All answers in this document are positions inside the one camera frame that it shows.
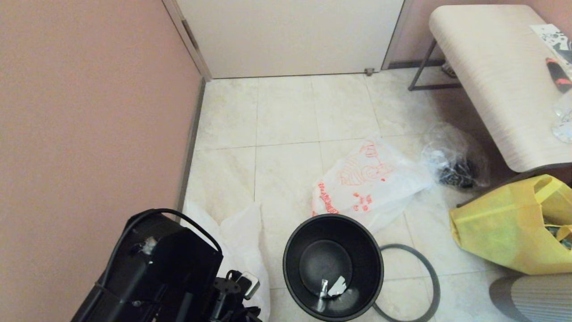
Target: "white bench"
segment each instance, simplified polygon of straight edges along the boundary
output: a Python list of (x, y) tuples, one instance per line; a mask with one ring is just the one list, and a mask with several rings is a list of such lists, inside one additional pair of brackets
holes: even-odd
[(542, 24), (523, 5), (439, 7), (429, 21), (434, 42), (410, 86), (411, 91), (435, 88), (415, 84), (438, 43), (505, 162), (521, 172), (511, 182), (572, 166), (572, 144), (551, 131), (557, 120), (552, 105), (562, 95), (545, 63), (554, 54), (529, 27)]

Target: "yellow tote bag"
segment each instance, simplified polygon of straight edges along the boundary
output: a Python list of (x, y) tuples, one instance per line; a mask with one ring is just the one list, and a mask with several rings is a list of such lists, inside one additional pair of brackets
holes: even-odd
[[(452, 209), (451, 231), (464, 250), (526, 274), (572, 272), (572, 189), (541, 175), (507, 184)], [(557, 225), (554, 237), (546, 228)]]

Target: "baseboard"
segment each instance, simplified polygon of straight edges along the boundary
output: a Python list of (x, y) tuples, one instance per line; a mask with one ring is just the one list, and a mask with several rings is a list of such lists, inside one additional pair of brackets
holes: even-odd
[[(444, 59), (430, 59), (427, 61), (427, 67), (441, 66), (445, 63)], [(395, 61), (391, 62), (387, 69), (397, 69), (397, 68), (415, 68), (421, 66), (421, 60), (409, 60), (409, 61)]]
[[(205, 96), (205, 87), (206, 87), (206, 80), (203, 78), (201, 80), (201, 88), (200, 88), (199, 93), (198, 93), (197, 109), (194, 112), (193, 124), (190, 128), (188, 145), (186, 148), (185, 167), (183, 169), (182, 180), (181, 180), (181, 190), (179, 192), (179, 197), (178, 197), (178, 202), (177, 202), (177, 210), (180, 212), (182, 212), (182, 207), (185, 203), (186, 187), (189, 183), (190, 164), (193, 160), (194, 145), (195, 145), (195, 142), (197, 141), (198, 120), (201, 117), (202, 99)], [(181, 222), (181, 218), (176, 217), (175, 221)]]

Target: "tile floor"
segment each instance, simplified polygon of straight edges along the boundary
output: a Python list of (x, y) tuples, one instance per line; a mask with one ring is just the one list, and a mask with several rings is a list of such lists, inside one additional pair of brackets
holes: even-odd
[[(206, 87), (187, 199), (218, 222), (262, 204), (261, 251), (270, 275), (271, 322), (315, 321), (292, 300), (282, 275), (284, 246), (311, 215), (313, 182), (359, 140), (380, 133), (418, 159), (423, 134), (445, 120), (491, 151), (493, 176), (510, 171), (462, 89), (409, 92), (415, 69), (363, 74), (214, 80)], [(425, 81), (442, 81), (430, 68)], [(492, 305), (488, 286), (510, 274), (460, 250), (450, 234), (448, 209), (471, 197), (442, 186), (419, 193), (404, 213), (375, 234), (380, 245), (415, 247), (439, 275), (442, 298), (431, 321), (510, 321)], [(412, 255), (383, 254), (386, 277), (378, 304), (397, 319), (422, 315), (431, 280)], [(356, 321), (384, 321), (370, 309)]]

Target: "black rubber ring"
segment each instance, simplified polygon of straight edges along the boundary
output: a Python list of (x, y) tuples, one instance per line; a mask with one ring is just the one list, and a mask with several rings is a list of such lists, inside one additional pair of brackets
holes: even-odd
[(427, 310), (427, 312), (425, 312), (425, 314), (423, 314), (421, 317), (419, 317), (415, 320), (403, 321), (403, 320), (394, 319), (393, 317), (391, 317), (391, 316), (387, 315), (385, 312), (383, 312), (382, 309), (379, 308), (377, 303), (374, 303), (375, 311), (377, 311), (377, 313), (379, 313), (379, 315), (383, 316), (389, 322), (428, 322), (429, 319), (431, 319), (433, 317), (433, 315), (435, 315), (435, 312), (437, 312), (437, 307), (439, 307), (439, 301), (441, 300), (441, 288), (439, 287), (439, 278), (437, 277), (437, 272), (435, 272), (435, 269), (433, 268), (431, 263), (429, 263), (429, 260), (425, 256), (423, 256), (422, 253), (419, 253), (414, 248), (411, 248), (407, 245), (402, 245), (402, 244), (389, 244), (389, 245), (381, 246), (379, 248), (379, 251), (381, 252), (382, 250), (388, 249), (388, 248), (397, 248), (397, 249), (406, 250), (406, 251), (410, 252), (411, 254), (415, 255), (415, 257), (417, 257), (423, 263), (423, 265), (425, 265), (425, 267), (429, 271), (429, 275), (431, 276), (431, 282), (433, 283), (433, 301), (431, 302), (431, 305), (429, 305), (429, 309)]

